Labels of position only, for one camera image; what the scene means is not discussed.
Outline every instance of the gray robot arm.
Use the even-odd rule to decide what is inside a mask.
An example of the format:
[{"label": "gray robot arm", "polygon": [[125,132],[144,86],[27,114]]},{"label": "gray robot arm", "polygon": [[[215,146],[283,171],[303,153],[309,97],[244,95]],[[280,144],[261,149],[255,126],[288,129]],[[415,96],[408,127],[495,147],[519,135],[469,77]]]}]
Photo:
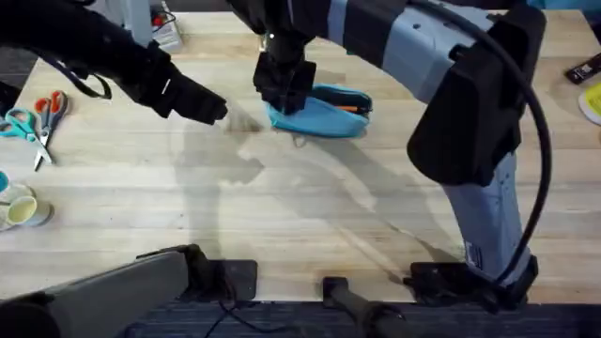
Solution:
[{"label": "gray robot arm", "polygon": [[[515,74],[497,55],[428,7],[445,8],[487,32],[528,83],[545,30],[544,15],[518,7],[499,17],[422,0],[228,2],[257,34],[268,37],[254,84],[263,100],[285,114],[303,107],[313,84],[316,66],[305,60],[304,46],[315,37],[333,41],[386,71],[428,103],[409,140],[408,154],[449,197],[466,261],[461,266],[414,264],[408,284],[418,300],[445,303],[440,298],[448,294],[456,300],[469,298],[489,284],[493,295],[484,302],[494,303],[491,309],[515,308],[523,302],[537,274],[535,257],[521,247],[516,201],[515,150],[525,100],[512,80]],[[447,278],[433,277],[439,271],[448,271]]]}]

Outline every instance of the orange-handled scissors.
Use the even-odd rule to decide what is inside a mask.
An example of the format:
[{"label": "orange-handled scissors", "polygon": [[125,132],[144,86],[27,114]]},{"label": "orange-handled scissors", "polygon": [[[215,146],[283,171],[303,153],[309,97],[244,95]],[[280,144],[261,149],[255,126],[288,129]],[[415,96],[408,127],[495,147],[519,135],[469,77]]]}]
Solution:
[{"label": "orange-handled scissors", "polygon": [[[65,115],[68,107],[69,99],[67,98],[67,94],[60,90],[55,91],[49,99],[42,98],[36,102],[36,112],[41,117],[41,135],[39,140],[44,146],[48,145],[54,129],[56,129],[58,122]],[[34,162],[35,171],[39,169],[42,158],[43,154],[38,152]]]}]

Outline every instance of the floor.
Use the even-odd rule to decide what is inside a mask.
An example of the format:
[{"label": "floor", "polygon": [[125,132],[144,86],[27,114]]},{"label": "floor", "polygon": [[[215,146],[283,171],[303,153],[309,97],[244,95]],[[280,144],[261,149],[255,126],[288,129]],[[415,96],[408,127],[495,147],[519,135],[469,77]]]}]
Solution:
[{"label": "floor", "polygon": [[[514,0],[454,0],[463,5],[503,8]],[[167,0],[173,11],[227,10],[224,0]],[[598,28],[601,38],[601,27]],[[22,87],[36,57],[29,52],[0,48],[0,81]],[[407,322],[419,330],[452,333],[456,337],[596,337],[601,329],[601,307],[587,305],[529,305],[513,313],[489,315],[479,308],[461,306],[432,309],[400,305]],[[221,315],[216,304],[172,302],[152,310],[123,332],[123,338],[195,338]],[[346,315],[323,309],[317,303],[258,304],[243,310],[255,325],[268,327],[295,321],[306,327],[309,337],[356,337],[357,330]],[[232,319],[226,319],[212,337],[260,337]],[[296,337],[274,334],[274,337]]]}]

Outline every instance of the cup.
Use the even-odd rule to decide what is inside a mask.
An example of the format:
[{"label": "cup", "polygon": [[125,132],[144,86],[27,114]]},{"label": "cup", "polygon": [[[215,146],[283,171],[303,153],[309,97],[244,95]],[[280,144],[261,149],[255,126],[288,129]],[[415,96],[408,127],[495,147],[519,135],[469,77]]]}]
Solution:
[{"label": "cup", "polygon": [[51,211],[50,203],[33,196],[23,196],[10,204],[7,219],[12,225],[37,226],[50,218]]}]

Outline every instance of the wooden table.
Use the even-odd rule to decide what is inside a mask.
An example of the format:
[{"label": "wooden table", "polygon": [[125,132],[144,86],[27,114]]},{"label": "wooden table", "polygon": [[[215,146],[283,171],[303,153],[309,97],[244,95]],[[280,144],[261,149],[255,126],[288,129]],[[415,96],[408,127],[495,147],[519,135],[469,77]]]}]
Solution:
[{"label": "wooden table", "polygon": [[[72,97],[51,151],[2,140],[0,166],[55,205],[40,228],[0,234],[0,298],[86,276],[163,247],[198,243],[209,257],[259,263],[259,300],[319,300],[323,276],[344,275],[370,300],[412,301],[396,283],[411,262],[462,259],[441,188],[408,160],[424,105],[391,77],[326,41],[308,48],[317,80],[375,99],[365,137],[329,141],[270,128],[252,85],[256,37],[232,14],[180,13],[178,67],[229,99],[216,127],[80,94],[38,61],[18,105],[61,88]],[[540,276],[532,302],[601,302],[601,145],[579,112],[583,88],[562,71],[601,48],[575,11],[549,12],[535,87],[553,132],[554,184],[532,242]],[[517,192],[522,217],[539,179],[532,120],[522,122]]]}]

